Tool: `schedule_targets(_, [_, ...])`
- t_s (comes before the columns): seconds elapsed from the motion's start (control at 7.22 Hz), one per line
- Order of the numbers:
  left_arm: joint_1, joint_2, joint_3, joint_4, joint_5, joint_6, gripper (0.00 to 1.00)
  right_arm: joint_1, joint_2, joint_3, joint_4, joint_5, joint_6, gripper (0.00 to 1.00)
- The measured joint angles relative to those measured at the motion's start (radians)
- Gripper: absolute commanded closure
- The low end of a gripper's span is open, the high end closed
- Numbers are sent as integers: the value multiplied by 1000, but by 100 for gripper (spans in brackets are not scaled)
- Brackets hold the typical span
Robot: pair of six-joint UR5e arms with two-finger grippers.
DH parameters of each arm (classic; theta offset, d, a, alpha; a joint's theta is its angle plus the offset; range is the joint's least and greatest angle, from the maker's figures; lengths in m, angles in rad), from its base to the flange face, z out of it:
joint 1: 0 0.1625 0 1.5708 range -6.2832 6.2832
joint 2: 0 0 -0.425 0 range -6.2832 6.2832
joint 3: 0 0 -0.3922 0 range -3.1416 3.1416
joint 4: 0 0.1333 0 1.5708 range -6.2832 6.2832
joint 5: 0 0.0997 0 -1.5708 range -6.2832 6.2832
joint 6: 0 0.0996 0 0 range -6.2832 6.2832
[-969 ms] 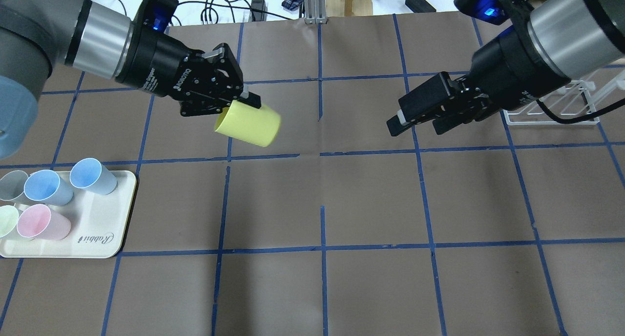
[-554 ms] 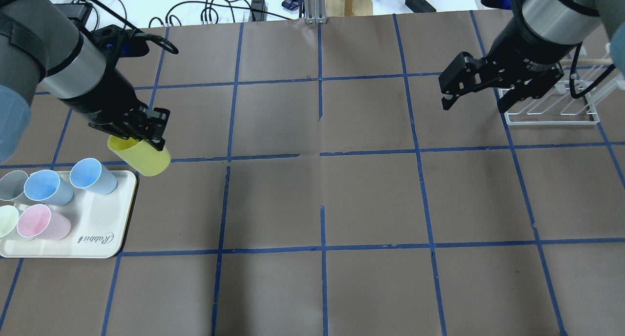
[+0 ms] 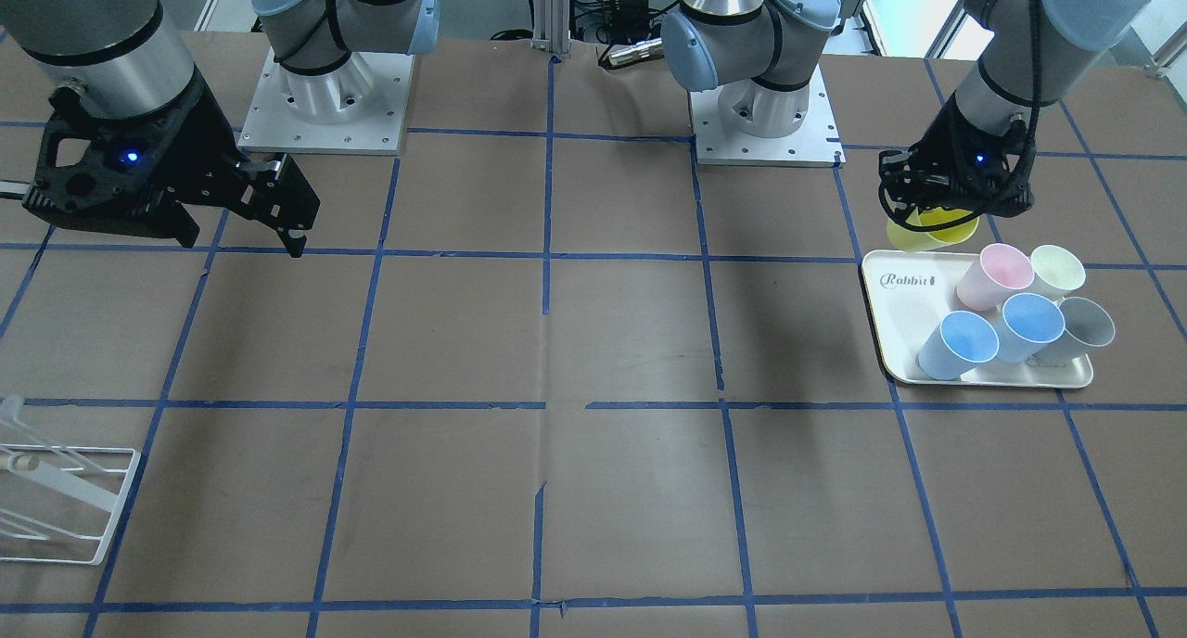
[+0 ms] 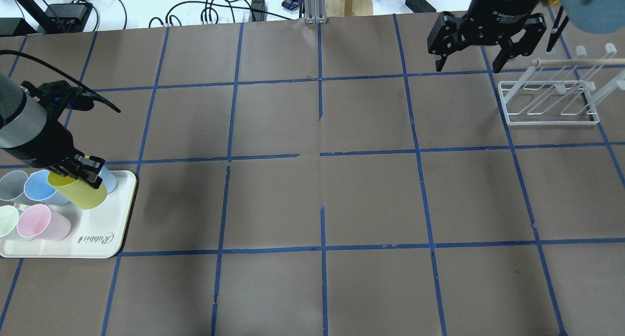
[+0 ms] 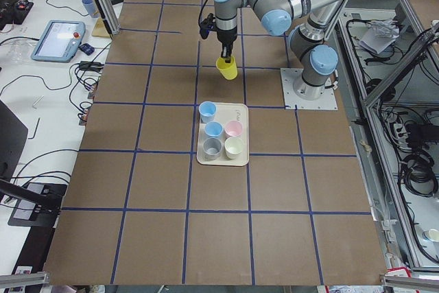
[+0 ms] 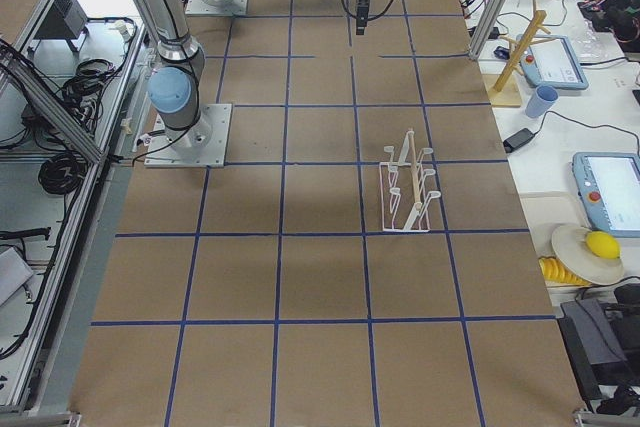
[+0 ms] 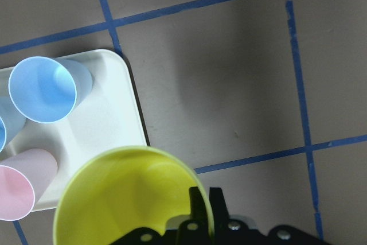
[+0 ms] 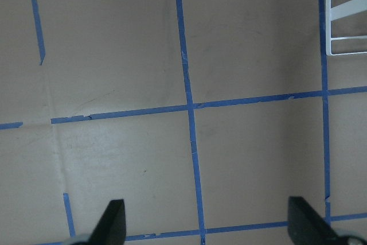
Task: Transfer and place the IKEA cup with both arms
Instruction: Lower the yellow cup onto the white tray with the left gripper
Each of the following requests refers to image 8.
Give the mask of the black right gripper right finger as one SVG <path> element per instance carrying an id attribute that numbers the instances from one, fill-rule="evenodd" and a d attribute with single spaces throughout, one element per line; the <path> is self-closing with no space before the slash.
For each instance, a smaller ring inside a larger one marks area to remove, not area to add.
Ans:
<path id="1" fill-rule="evenodd" d="M 288 198 L 287 222 L 293 244 L 344 244 L 344 238 L 338 236 L 303 197 Z"/>

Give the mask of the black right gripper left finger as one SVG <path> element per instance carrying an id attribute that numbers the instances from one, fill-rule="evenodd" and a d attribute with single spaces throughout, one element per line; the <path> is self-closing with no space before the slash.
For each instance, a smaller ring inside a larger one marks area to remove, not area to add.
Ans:
<path id="1" fill-rule="evenodd" d="M 126 233 L 124 200 L 111 200 L 91 234 L 91 244 L 124 244 Z"/>

